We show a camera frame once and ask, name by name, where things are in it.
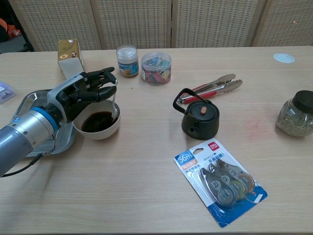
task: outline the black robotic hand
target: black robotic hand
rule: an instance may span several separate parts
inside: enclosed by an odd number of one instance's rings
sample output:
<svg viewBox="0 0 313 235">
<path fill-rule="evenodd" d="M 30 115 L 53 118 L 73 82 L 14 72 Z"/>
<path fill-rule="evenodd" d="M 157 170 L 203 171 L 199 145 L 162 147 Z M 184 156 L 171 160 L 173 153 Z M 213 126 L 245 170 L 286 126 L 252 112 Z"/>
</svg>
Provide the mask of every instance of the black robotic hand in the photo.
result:
<svg viewBox="0 0 313 235">
<path fill-rule="evenodd" d="M 116 93 L 114 67 L 83 72 L 66 80 L 48 93 L 45 110 L 57 122 L 73 121 L 89 104 L 110 98 Z M 114 86 L 102 87 L 113 83 Z"/>
</svg>

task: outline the blister pack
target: blister pack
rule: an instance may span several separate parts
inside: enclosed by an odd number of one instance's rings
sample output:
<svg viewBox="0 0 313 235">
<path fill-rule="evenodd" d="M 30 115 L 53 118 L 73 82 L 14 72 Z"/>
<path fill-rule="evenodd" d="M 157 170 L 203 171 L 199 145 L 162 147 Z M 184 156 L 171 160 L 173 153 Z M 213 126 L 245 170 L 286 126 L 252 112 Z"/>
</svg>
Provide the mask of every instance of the blister pack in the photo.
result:
<svg viewBox="0 0 313 235">
<path fill-rule="evenodd" d="M 210 139 L 174 157 L 220 227 L 267 197 L 265 190 L 219 143 Z"/>
<path fill-rule="evenodd" d="M 8 101 L 14 96 L 16 96 L 16 94 L 12 88 L 6 85 L 4 82 L 0 82 L 0 104 Z"/>
</svg>

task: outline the small jar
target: small jar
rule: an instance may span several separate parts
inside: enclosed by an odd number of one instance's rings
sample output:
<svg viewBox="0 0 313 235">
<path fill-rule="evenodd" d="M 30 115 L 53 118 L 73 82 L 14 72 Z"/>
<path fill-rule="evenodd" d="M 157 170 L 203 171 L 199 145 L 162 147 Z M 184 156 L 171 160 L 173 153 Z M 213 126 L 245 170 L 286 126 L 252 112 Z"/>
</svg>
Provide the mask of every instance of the small jar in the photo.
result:
<svg viewBox="0 0 313 235">
<path fill-rule="evenodd" d="M 119 72 L 124 77 L 134 77 L 138 74 L 138 53 L 133 45 L 123 45 L 116 49 Z"/>
<path fill-rule="evenodd" d="M 142 79 L 149 85 L 160 86 L 171 81 L 172 58 L 162 52 L 146 54 L 141 59 Z"/>
<path fill-rule="evenodd" d="M 284 133 L 303 137 L 313 133 L 313 92 L 299 91 L 288 100 L 278 116 L 277 127 Z"/>
</svg>

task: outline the kitchen tongs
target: kitchen tongs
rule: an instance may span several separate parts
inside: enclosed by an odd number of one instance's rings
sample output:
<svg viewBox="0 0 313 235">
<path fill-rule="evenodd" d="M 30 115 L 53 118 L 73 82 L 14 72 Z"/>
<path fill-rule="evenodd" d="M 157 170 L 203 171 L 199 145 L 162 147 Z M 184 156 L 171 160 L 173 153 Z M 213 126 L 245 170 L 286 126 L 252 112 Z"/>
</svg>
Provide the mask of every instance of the kitchen tongs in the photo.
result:
<svg viewBox="0 0 313 235">
<path fill-rule="evenodd" d="M 195 93 L 197 93 L 199 96 L 201 96 L 203 99 L 209 99 L 217 94 L 231 92 L 234 89 L 237 89 L 238 87 L 240 87 L 243 82 L 240 79 L 233 81 L 235 77 L 236 75 L 234 75 L 233 73 L 228 74 L 223 77 L 220 77 L 219 79 L 213 82 L 203 84 L 192 90 Z M 182 94 L 179 98 L 179 101 L 185 104 L 194 102 L 196 100 L 198 100 L 198 98 L 193 97 L 188 94 Z"/>
</svg>

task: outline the robotic arm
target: robotic arm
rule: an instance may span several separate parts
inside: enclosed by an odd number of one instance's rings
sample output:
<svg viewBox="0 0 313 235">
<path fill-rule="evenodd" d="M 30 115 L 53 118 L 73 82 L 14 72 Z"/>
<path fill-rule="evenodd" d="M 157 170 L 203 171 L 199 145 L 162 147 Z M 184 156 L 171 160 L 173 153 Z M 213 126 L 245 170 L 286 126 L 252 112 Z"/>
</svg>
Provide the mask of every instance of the robotic arm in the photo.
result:
<svg viewBox="0 0 313 235">
<path fill-rule="evenodd" d="M 49 91 L 47 105 L 34 107 L 0 130 L 0 177 L 53 136 L 60 122 L 73 121 L 89 104 L 110 98 L 116 86 L 113 67 L 82 72 Z"/>
</svg>

